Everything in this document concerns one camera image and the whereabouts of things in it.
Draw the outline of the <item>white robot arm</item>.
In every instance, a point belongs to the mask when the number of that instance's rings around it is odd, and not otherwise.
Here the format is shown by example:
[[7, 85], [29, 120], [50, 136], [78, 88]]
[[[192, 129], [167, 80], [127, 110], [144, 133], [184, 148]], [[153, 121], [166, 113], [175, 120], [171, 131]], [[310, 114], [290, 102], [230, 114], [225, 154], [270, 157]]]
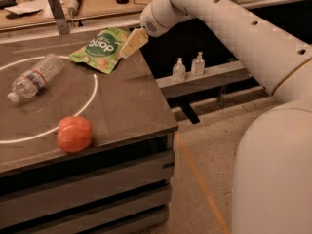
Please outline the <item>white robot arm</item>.
[[230, 0], [153, 0], [121, 57], [192, 18], [279, 103], [240, 141], [232, 234], [312, 234], [312, 46]]

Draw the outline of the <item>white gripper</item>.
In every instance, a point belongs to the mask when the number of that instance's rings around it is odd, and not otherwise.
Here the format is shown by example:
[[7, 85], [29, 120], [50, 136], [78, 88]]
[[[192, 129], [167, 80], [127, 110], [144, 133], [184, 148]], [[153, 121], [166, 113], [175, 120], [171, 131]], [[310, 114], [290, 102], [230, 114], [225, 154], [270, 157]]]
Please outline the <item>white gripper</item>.
[[192, 16], [176, 7], [170, 0], [152, 0], [140, 15], [142, 28], [135, 28], [122, 46], [119, 54], [127, 59], [148, 42], [148, 35], [159, 37], [180, 22]]

